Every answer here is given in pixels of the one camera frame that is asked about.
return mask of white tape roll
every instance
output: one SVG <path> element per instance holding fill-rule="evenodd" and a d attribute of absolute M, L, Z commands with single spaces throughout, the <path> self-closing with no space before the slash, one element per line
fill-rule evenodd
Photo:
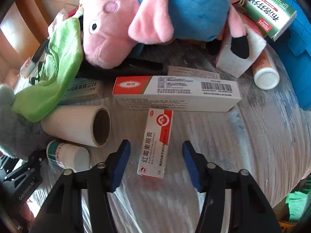
<path fill-rule="evenodd" d="M 103 147 L 110 135 L 111 120 L 102 106 L 60 106 L 41 120 L 41 126 L 50 136 Z"/>

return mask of white bottle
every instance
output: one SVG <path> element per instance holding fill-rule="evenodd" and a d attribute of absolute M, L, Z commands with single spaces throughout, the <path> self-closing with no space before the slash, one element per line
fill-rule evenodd
<path fill-rule="evenodd" d="M 264 90 L 274 89 L 280 81 L 279 73 L 267 49 L 264 49 L 252 65 L 254 81 Z"/>
<path fill-rule="evenodd" d="M 64 169 L 81 172 L 90 169 L 90 155 L 87 149 L 68 143 L 51 141 L 46 148 L 49 161 Z"/>

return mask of blue plastic crate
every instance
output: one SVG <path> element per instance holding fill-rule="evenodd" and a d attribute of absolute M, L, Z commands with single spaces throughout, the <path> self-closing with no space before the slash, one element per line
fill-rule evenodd
<path fill-rule="evenodd" d="M 271 46 L 282 60 L 301 108 L 311 109 L 311 24 L 295 0 L 285 0 L 297 17 Z"/>

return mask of erythromycin eye ointment box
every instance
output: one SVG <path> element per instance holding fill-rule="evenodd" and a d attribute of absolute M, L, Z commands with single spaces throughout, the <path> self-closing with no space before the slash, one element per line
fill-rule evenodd
<path fill-rule="evenodd" d="M 163 179 L 172 120 L 172 110 L 149 109 L 137 174 Z"/>
<path fill-rule="evenodd" d="M 113 96 L 134 110 L 227 112 L 241 100 L 235 81 L 183 76 L 118 77 Z"/>

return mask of gray plush toy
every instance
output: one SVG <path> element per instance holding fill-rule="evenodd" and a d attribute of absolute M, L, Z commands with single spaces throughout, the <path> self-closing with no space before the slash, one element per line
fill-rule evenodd
<path fill-rule="evenodd" d="M 0 85 L 0 151 L 24 161 L 37 149 L 46 149 L 53 137 L 44 133 L 40 122 L 29 122 L 12 110 L 15 94 L 11 87 Z"/>

